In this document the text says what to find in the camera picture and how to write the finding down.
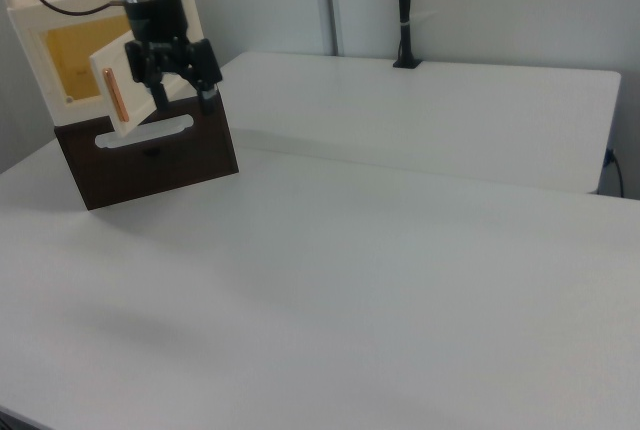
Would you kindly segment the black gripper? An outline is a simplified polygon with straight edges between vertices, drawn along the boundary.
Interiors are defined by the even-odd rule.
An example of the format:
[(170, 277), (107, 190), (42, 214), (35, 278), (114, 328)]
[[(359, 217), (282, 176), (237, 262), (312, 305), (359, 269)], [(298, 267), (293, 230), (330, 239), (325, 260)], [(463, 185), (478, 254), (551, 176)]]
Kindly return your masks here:
[(210, 41), (190, 42), (182, 0), (125, 2), (124, 9), (134, 39), (124, 46), (131, 75), (151, 94), (157, 110), (167, 110), (169, 100), (162, 84), (163, 72), (150, 44), (170, 44), (177, 51), (178, 74), (196, 90), (204, 115), (216, 108), (217, 85), (222, 73)]

